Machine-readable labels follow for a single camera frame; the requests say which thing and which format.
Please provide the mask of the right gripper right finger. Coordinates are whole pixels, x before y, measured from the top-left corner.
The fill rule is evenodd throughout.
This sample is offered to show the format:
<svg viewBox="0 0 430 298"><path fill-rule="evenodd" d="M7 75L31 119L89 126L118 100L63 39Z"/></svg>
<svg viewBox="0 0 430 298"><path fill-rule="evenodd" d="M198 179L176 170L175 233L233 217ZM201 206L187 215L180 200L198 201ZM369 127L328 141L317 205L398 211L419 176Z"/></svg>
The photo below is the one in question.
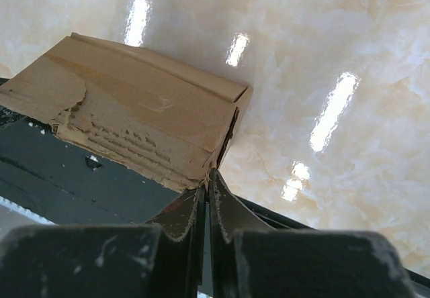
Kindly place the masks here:
<svg viewBox="0 0 430 298"><path fill-rule="evenodd" d="M279 234L210 173L210 240L215 297L278 297Z"/></svg>

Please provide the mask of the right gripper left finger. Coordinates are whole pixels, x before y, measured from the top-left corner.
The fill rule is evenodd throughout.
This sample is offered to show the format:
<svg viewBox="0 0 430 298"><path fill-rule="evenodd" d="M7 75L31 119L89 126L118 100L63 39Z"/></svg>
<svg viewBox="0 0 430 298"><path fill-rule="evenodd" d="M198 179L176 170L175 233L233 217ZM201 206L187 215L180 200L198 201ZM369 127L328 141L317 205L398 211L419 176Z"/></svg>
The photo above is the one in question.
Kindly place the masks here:
<svg viewBox="0 0 430 298"><path fill-rule="evenodd" d="M202 284L205 190L185 191L148 221L160 231L149 297L197 297Z"/></svg>

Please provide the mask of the brown cardboard box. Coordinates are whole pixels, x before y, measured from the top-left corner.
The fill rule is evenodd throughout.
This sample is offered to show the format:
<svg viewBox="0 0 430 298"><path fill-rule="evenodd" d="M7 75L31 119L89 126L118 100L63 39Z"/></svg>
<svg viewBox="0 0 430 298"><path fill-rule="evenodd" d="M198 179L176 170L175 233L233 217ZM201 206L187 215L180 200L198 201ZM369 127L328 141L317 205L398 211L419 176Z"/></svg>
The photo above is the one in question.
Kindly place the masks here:
<svg viewBox="0 0 430 298"><path fill-rule="evenodd" d="M158 52L73 33L4 83L1 104L181 192L221 165L252 94Z"/></svg>

